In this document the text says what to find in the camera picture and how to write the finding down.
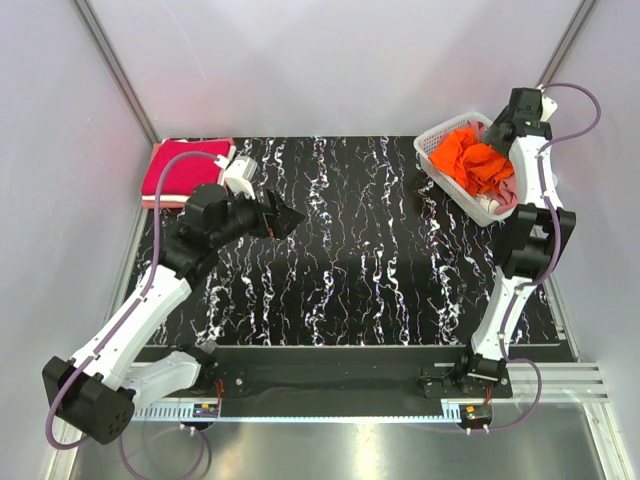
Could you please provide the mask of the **orange t shirt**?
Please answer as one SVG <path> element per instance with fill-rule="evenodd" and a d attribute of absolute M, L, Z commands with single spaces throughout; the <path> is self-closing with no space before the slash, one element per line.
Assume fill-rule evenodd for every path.
<path fill-rule="evenodd" d="M 501 184 L 515 175 L 511 161 L 480 142 L 470 127 L 445 135 L 429 159 L 473 197 L 498 192 Z"/>

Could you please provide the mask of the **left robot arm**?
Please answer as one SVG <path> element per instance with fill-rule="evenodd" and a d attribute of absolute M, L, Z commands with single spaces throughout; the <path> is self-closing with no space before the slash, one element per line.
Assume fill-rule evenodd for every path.
<path fill-rule="evenodd" d="M 58 441 L 53 422 L 61 419 L 85 437 L 106 445 L 121 435 L 139 411 L 169 394 L 189 390 L 196 396 L 215 386 L 211 348 L 177 348 L 136 369 L 134 361 L 152 334 L 214 269 L 219 252 L 245 235 L 285 239 L 304 214 L 273 190 L 260 202 L 244 193 L 229 195 L 217 184 L 195 189 L 167 236 L 154 235 L 154 253 L 142 283 L 102 329 L 75 354 L 52 357 L 42 370 L 49 403 L 45 435 Z"/>

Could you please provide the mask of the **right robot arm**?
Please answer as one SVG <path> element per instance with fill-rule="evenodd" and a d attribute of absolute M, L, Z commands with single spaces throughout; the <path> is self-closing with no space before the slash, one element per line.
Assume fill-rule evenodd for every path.
<path fill-rule="evenodd" d="M 505 154 L 515 172 L 518 204 L 494 243 L 496 279 L 488 307 L 456 362 L 451 385 L 483 397 L 507 378 L 509 343 L 528 298 L 555 269 L 576 225 L 556 192 L 551 169 L 552 129 L 543 92 L 519 87 L 483 142 Z"/>

